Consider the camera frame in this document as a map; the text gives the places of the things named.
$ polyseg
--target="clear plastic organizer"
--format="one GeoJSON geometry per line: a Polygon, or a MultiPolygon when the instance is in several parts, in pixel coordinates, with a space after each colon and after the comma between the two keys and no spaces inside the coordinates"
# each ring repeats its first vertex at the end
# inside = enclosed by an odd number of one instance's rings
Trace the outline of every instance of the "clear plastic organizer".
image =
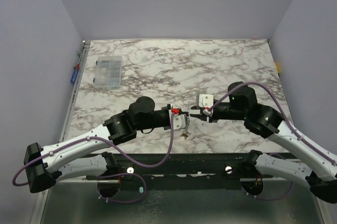
{"type": "Polygon", "coordinates": [[[121,56],[98,57],[96,65],[94,78],[94,86],[96,88],[118,89],[121,86],[121,56]]]}

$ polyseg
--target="metal floor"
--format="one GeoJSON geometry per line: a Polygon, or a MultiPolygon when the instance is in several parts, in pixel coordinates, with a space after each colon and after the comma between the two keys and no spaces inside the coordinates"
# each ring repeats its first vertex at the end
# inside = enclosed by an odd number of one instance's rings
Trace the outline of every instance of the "metal floor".
{"type": "MultiPolygon", "coordinates": [[[[265,197],[279,196],[289,188],[287,181],[265,182],[265,197]]],[[[128,199],[137,192],[124,192],[128,199]]],[[[318,224],[324,223],[316,199],[300,186],[280,201],[260,201],[243,191],[179,190],[150,191],[136,204],[98,200],[95,182],[59,183],[49,190],[43,224],[318,224]]]]}

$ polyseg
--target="white wall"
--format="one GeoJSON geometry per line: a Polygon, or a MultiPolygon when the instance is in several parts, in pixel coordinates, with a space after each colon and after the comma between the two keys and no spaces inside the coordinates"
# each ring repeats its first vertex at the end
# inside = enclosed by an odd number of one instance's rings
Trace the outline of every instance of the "white wall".
{"type": "MultiPolygon", "coordinates": [[[[294,0],[270,47],[295,125],[337,153],[337,0],[294,0]]],[[[337,222],[337,207],[334,206],[337,222]]]]}
{"type": "Polygon", "coordinates": [[[62,0],[88,40],[271,38],[292,0],[62,0]]]}
{"type": "Polygon", "coordinates": [[[61,0],[0,1],[1,224],[30,220],[35,197],[11,180],[29,144],[58,140],[81,47],[61,0]]]}

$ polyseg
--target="cable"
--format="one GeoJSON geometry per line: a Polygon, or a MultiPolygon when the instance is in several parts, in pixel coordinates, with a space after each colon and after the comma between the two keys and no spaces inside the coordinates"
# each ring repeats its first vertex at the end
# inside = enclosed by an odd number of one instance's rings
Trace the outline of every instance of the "cable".
{"type": "Polygon", "coordinates": [[[328,155],[326,155],[325,153],[323,153],[321,150],[319,150],[318,148],[316,148],[314,145],[312,145],[310,142],[308,142],[302,135],[300,135],[295,128],[292,126],[292,124],[290,123],[289,119],[286,117],[280,103],[277,101],[276,96],[262,83],[258,83],[258,82],[246,82],[246,83],[242,83],[239,84],[238,86],[234,87],[233,89],[231,89],[229,92],[227,92],[226,95],[224,95],[222,98],[220,98],[215,104],[213,104],[210,108],[208,108],[208,111],[212,111],[218,104],[220,104],[226,97],[228,97],[229,95],[231,95],[234,91],[240,89],[243,86],[249,85],[249,84],[253,84],[253,85],[257,85],[260,86],[262,88],[264,88],[267,93],[270,95],[270,97],[273,99],[273,101],[275,102],[277,108],[280,110],[280,113],[282,114],[282,117],[285,121],[285,123],[288,125],[288,127],[290,128],[290,130],[296,135],[296,137],[298,138],[298,140],[301,140],[305,145],[307,145],[309,148],[311,148],[313,151],[315,151],[317,154],[319,154],[320,156],[324,157],[325,159],[329,160],[333,165],[336,164],[336,161],[332,158],[330,158],[328,155]]]}
{"type": "MultiPolygon", "coordinates": [[[[171,137],[170,137],[170,144],[168,145],[167,153],[166,153],[166,155],[164,156],[164,158],[163,158],[160,162],[158,162],[158,163],[156,163],[156,164],[143,164],[143,163],[140,163],[140,162],[134,160],[133,158],[129,157],[129,156],[128,156],[126,153],[124,153],[119,147],[117,147],[113,142],[108,141],[108,140],[105,140],[105,139],[103,139],[103,138],[101,138],[101,137],[90,137],[90,140],[95,139],[95,140],[100,140],[100,141],[103,141],[103,142],[107,143],[108,145],[110,145],[110,146],[112,146],[114,149],[116,149],[119,153],[121,153],[122,156],[124,156],[125,158],[127,158],[128,160],[130,160],[131,162],[133,162],[133,163],[136,164],[136,165],[139,165],[139,166],[144,167],[144,168],[156,168],[156,167],[159,167],[160,165],[162,165],[162,164],[169,158],[169,156],[170,156],[170,153],[171,153],[171,150],[172,150],[172,146],[173,146],[173,138],[174,138],[174,129],[173,129],[174,119],[173,119],[173,118],[174,118],[174,113],[171,114],[171,137]]],[[[68,147],[70,147],[70,146],[73,146],[73,145],[75,145],[75,144],[77,144],[77,143],[80,143],[80,142],[82,142],[82,141],[87,141],[87,140],[88,140],[88,138],[82,138],[82,139],[73,141],[73,142],[71,142],[71,143],[69,143],[69,144],[66,144],[66,145],[64,145],[64,146],[62,146],[62,147],[59,147],[58,149],[53,150],[53,153],[58,153],[59,151],[61,151],[61,150],[63,150],[63,149],[66,149],[66,148],[68,148],[68,147]]],[[[39,161],[39,160],[41,160],[41,159],[44,159],[44,158],[46,158],[46,157],[49,157],[49,156],[50,156],[50,153],[44,154],[44,155],[42,155],[42,156],[40,156],[40,157],[38,157],[38,158],[36,158],[36,159],[34,159],[34,160],[32,160],[32,161],[26,163],[24,166],[22,166],[22,167],[15,173],[15,175],[14,175],[14,177],[13,177],[13,179],[12,179],[12,185],[17,186],[17,187],[18,187],[18,186],[26,186],[26,185],[28,185],[28,182],[25,182],[25,183],[17,183],[17,182],[16,182],[17,177],[18,177],[18,176],[20,175],[20,173],[21,173],[22,171],[24,171],[27,167],[29,167],[29,166],[31,166],[32,164],[34,164],[35,162],[37,162],[37,161],[39,161]]]]}
{"type": "Polygon", "coordinates": [[[139,202],[141,201],[143,198],[145,198],[146,196],[146,183],[145,183],[145,180],[138,174],[135,174],[135,173],[119,173],[119,174],[115,174],[115,175],[110,175],[110,176],[96,176],[97,178],[115,178],[115,177],[119,177],[119,176],[135,176],[135,177],[138,177],[142,182],[143,182],[143,185],[144,185],[144,191],[142,192],[142,195],[137,198],[137,199],[133,199],[133,200],[129,200],[129,201],[123,201],[123,200],[117,200],[117,199],[111,199],[111,198],[104,198],[102,195],[101,195],[101,192],[100,190],[98,189],[98,194],[100,195],[98,199],[105,199],[106,202],[110,201],[110,202],[115,202],[115,203],[121,203],[121,204],[132,204],[132,203],[136,203],[136,202],[139,202]]]}
{"type": "MultiPolygon", "coordinates": [[[[285,158],[283,156],[281,156],[280,154],[277,154],[277,153],[270,153],[269,155],[270,156],[276,155],[276,156],[280,157],[281,159],[285,160],[285,158]]],[[[250,196],[254,199],[263,200],[263,201],[276,201],[276,200],[284,199],[286,196],[288,196],[294,190],[294,186],[295,186],[295,183],[292,181],[289,190],[284,195],[279,196],[279,197],[275,197],[275,198],[265,198],[265,197],[259,197],[259,196],[251,195],[245,189],[243,189],[243,187],[242,187],[242,190],[246,193],[246,195],[248,195],[248,196],[250,196]]]]}

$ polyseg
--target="white marble surface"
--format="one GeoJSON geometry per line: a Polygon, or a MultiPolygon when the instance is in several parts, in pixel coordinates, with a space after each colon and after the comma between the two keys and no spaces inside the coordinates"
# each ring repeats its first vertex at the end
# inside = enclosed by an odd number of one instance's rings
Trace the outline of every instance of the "white marble surface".
{"type": "MultiPolygon", "coordinates": [[[[83,134],[146,95],[156,109],[174,103],[186,110],[198,93],[220,98],[229,84],[257,81],[267,85],[290,116],[280,79],[266,40],[108,40],[92,41],[85,64],[67,139],[83,134]],[[99,56],[123,58],[119,90],[93,86],[99,56]]],[[[276,107],[268,94],[254,87],[260,103],[276,107]]],[[[242,121],[207,124],[191,118],[185,139],[175,132],[173,153],[228,153],[285,151],[280,146],[251,134],[242,121]]],[[[155,129],[151,134],[119,145],[127,153],[164,153],[170,132],[155,129]]]]}

